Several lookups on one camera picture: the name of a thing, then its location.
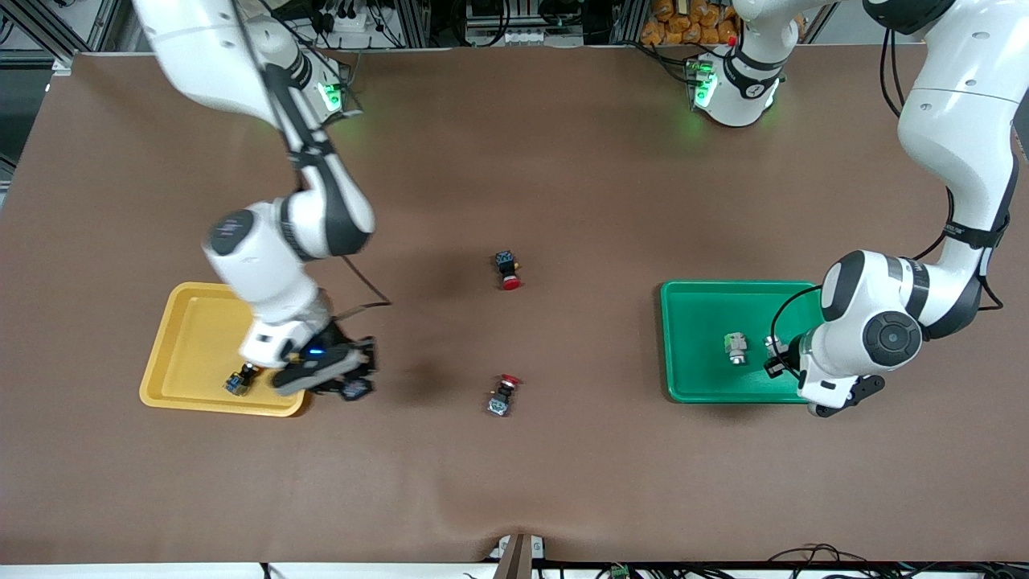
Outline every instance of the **black cable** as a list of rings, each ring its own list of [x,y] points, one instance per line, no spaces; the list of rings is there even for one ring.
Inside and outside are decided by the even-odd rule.
[[[372,4],[379,11],[378,15],[376,14],[375,11],[371,10]],[[382,4],[379,3],[379,0],[370,0],[367,4],[367,7],[368,7],[368,14],[371,16],[371,20],[375,21],[376,23],[376,30],[378,30],[379,27],[382,27],[383,30],[381,32],[383,33],[383,36],[386,37],[386,40],[389,40],[390,44],[393,44],[393,47],[395,48],[403,48],[404,47],[403,43],[400,42],[400,40],[396,37],[395,34],[393,34],[393,29],[389,27],[389,21],[386,20],[386,15],[383,12]]]
[[[539,10],[537,10],[537,13],[546,24],[558,28],[566,28],[569,26],[575,26],[576,24],[582,22],[582,12],[586,11],[584,4],[579,4],[578,13],[567,20],[558,15],[557,11],[551,10],[553,6],[554,0],[541,0],[539,3]]]
[[[343,322],[344,320],[357,316],[367,310],[382,309],[393,305],[393,300],[387,298],[386,294],[383,294],[380,291],[380,289],[376,287],[375,283],[371,283],[371,281],[367,277],[365,277],[363,273],[361,273],[361,269],[357,268],[357,265],[354,264],[354,261],[350,258],[349,255],[341,255],[341,256],[343,257],[343,260],[346,261],[347,265],[350,266],[350,270],[354,272],[354,275],[356,275],[357,278],[360,279],[364,283],[364,285],[367,286],[368,289],[370,289],[371,293],[375,294],[376,297],[378,297],[379,300],[381,301],[354,306],[349,311],[333,316],[332,317],[333,322]]]
[[[308,20],[311,21],[311,29],[315,31],[314,45],[318,45],[318,38],[321,37],[321,39],[325,41],[325,47],[331,48],[328,43],[328,36],[325,35],[325,31],[321,28],[320,24],[315,22],[321,12],[314,10],[310,2],[301,2],[301,4],[304,4],[304,11],[308,13]]]
[[[815,38],[818,38],[818,35],[822,33],[822,30],[825,28],[825,25],[829,22],[829,19],[832,17],[832,14],[836,13],[837,8],[839,7],[840,7],[840,2],[833,2],[830,6],[828,6],[828,10],[825,12],[825,17],[822,19],[822,21],[819,23],[818,28],[809,30],[807,33],[805,33],[804,35],[805,44],[811,44],[814,42]]]
[[[980,306],[978,312],[996,312],[1004,310],[1004,303],[1001,302],[1000,298],[997,298],[997,295],[993,293],[993,288],[990,287],[990,282],[989,280],[986,279],[985,275],[979,276],[979,283],[980,285],[983,286],[983,291],[986,292],[986,295],[989,296],[991,300],[993,300],[994,305]]]
[[[457,39],[458,44],[462,46],[477,46],[477,44],[472,44],[471,42],[468,42],[467,38],[465,38],[465,33],[468,30],[467,16],[462,17],[458,10],[458,8],[464,5],[465,1],[466,0],[454,0],[454,4],[451,5],[451,32],[454,34],[454,38]],[[461,32],[461,28],[459,26],[459,23],[462,20],[465,21],[465,32]],[[496,44],[507,33],[507,28],[511,24],[510,0],[504,0],[503,6],[500,8],[500,15],[497,19],[497,23],[499,25],[497,33],[493,36],[493,39],[491,39],[488,43],[483,44],[482,47],[485,48]]]
[[[925,566],[925,567],[923,567],[921,569],[916,569],[915,571],[912,571],[911,573],[909,573],[907,575],[900,575],[900,579],[911,579],[912,577],[914,577],[914,576],[916,576],[916,575],[918,575],[920,573],[925,573],[926,571],[929,571],[933,567],[936,567],[937,565],[939,565],[939,563],[941,562],[938,562],[938,560],[936,563],[930,563],[929,565],[927,565],[927,566]]]
[[[886,89],[886,48],[890,42],[890,32],[891,31],[887,29],[886,34],[883,35],[883,51],[879,56],[879,87],[883,91],[883,99],[886,101],[886,104],[890,107],[890,110],[893,111],[893,114],[899,118],[900,109],[897,108],[897,105],[893,104],[893,99],[890,98],[890,94]]]
[[[821,288],[822,288],[821,285],[812,285],[811,287],[808,287],[806,289],[801,289],[800,292],[797,292],[796,294],[793,294],[785,302],[783,302],[782,305],[779,306],[779,312],[775,313],[775,316],[772,317],[772,328],[770,329],[770,332],[769,332],[769,336],[772,336],[772,352],[775,353],[775,359],[777,361],[779,361],[779,364],[781,364],[783,368],[785,368],[787,371],[789,371],[789,373],[792,374],[793,377],[796,378],[797,381],[801,379],[801,375],[796,373],[796,370],[793,370],[792,368],[790,368],[789,365],[786,364],[786,361],[782,359],[782,353],[779,352],[779,345],[777,345],[776,341],[775,341],[775,323],[779,322],[779,317],[782,316],[782,313],[786,310],[786,306],[788,306],[793,300],[800,298],[801,296],[803,296],[805,294],[810,294],[810,293],[816,291],[816,289],[821,289]],[[810,550],[811,550],[811,558],[812,559],[814,558],[815,553],[817,553],[818,550],[819,550],[817,547],[821,547],[823,545],[825,545],[825,543],[822,543],[820,545],[816,545],[815,547],[810,548]],[[831,545],[826,545],[826,546],[830,547],[833,552],[836,552],[838,554],[843,554],[840,551],[837,551],[836,547],[832,547]],[[784,555],[786,553],[790,553],[790,552],[794,552],[794,551],[802,551],[802,550],[809,550],[809,549],[803,549],[803,548],[802,549],[788,549],[786,551],[783,551],[781,553],[777,553],[777,554],[773,555],[773,558],[770,558],[769,560],[775,560],[775,558],[780,557],[780,556],[782,556],[782,555]]]
[[[8,26],[8,25],[9,25],[9,28],[7,28],[7,32],[4,33],[3,29],[4,29],[5,26]],[[7,16],[4,16],[3,17],[3,22],[0,23],[0,34],[3,34],[3,38],[0,38],[0,44],[3,44],[4,42],[6,42],[7,39],[10,38],[11,33],[13,33],[13,32],[14,32],[14,23],[8,21]]]
[[[953,218],[954,218],[954,191],[951,190],[951,187],[947,187],[947,221],[950,222],[950,220]],[[941,231],[941,233],[936,236],[935,241],[929,244],[929,246],[926,247],[924,250],[922,250],[920,253],[912,257],[912,259],[915,259],[917,261],[922,257],[928,255],[929,253],[932,252],[933,249],[938,247],[939,244],[944,242],[944,238],[946,237],[947,236],[943,231]]]
[[[636,49],[640,50],[644,55],[646,55],[646,56],[650,57],[651,59],[658,61],[661,64],[661,67],[665,69],[665,72],[667,72],[668,75],[671,76],[672,78],[675,78],[676,80],[678,80],[679,82],[682,82],[683,84],[695,84],[695,82],[693,80],[689,80],[688,78],[686,78],[684,76],[680,76],[679,74],[677,74],[675,72],[674,69],[669,68],[669,65],[673,65],[673,64],[677,65],[679,67],[684,67],[686,65],[686,60],[685,59],[679,60],[679,59],[673,59],[671,57],[663,56],[663,55],[661,55],[661,53],[658,52],[657,48],[648,48],[647,46],[645,46],[645,45],[643,45],[643,44],[641,44],[641,43],[639,43],[639,42],[637,42],[635,40],[620,40],[620,41],[618,41],[618,44],[625,44],[627,46],[634,46],[634,47],[636,47]],[[711,52],[712,55],[714,55],[714,52],[711,51],[711,49],[708,48],[707,46],[703,46],[701,44],[697,44],[697,45],[701,46],[705,50],[707,50],[707,51]]]
[[[890,62],[893,68],[893,86],[897,89],[897,98],[900,99],[899,108],[903,108],[906,103],[903,89],[900,87],[900,75],[897,73],[897,33],[890,31]]]
[[[507,20],[504,21],[504,13],[507,14]],[[511,3],[510,0],[504,0],[503,11],[500,12],[500,28],[497,29],[497,34],[490,40],[486,46],[492,46],[500,41],[501,38],[507,34],[507,27],[511,24]]]

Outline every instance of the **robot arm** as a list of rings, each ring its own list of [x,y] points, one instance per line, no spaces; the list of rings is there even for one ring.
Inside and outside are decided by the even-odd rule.
[[[309,354],[316,339],[323,347],[319,353],[345,341],[318,285],[304,270],[307,261],[358,251],[375,229],[367,200],[322,129],[342,113],[335,71],[300,48],[274,19],[241,23],[234,0],[134,3],[171,83],[203,105],[278,128],[290,162],[306,181],[306,188],[224,216],[204,243],[214,269],[253,311],[240,348],[247,363],[243,373],[284,368],[294,355]],[[354,362],[348,353],[339,353],[340,360]],[[330,370],[342,374],[355,366]],[[296,389],[280,389],[283,395],[292,392]]]
[[[908,154],[947,184],[953,214],[935,263],[854,251],[829,268],[826,322],[794,338],[787,357],[800,371],[799,394],[821,417],[881,390],[874,375],[909,363],[923,339],[949,336],[974,319],[1008,221],[1018,173],[1012,119],[1029,87],[1029,2],[865,5],[880,23],[918,34],[928,46],[897,132]]]
[[[830,0],[736,0],[743,20],[735,46],[698,59],[710,70],[694,91],[694,105],[722,124],[745,126],[772,106],[779,75],[796,45],[793,17]]]

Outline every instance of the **brown surface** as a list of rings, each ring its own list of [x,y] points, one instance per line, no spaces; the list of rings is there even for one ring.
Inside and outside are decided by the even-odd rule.
[[[877,59],[799,50],[729,130],[629,49],[369,57],[367,113],[333,134],[379,215],[357,261],[397,302],[349,324],[381,340],[380,391],[291,420],[137,398],[171,289],[216,280],[210,223],[290,187],[277,135],[149,58],[78,59],[0,215],[0,558],[468,560],[516,531],[567,559],[1029,558],[1025,186],[991,276],[1008,310],[858,410],[663,394],[663,281],[818,279],[935,237],[943,186],[897,144]],[[311,273],[341,310],[369,298],[339,261]],[[508,420],[483,406],[501,372],[526,383]]]

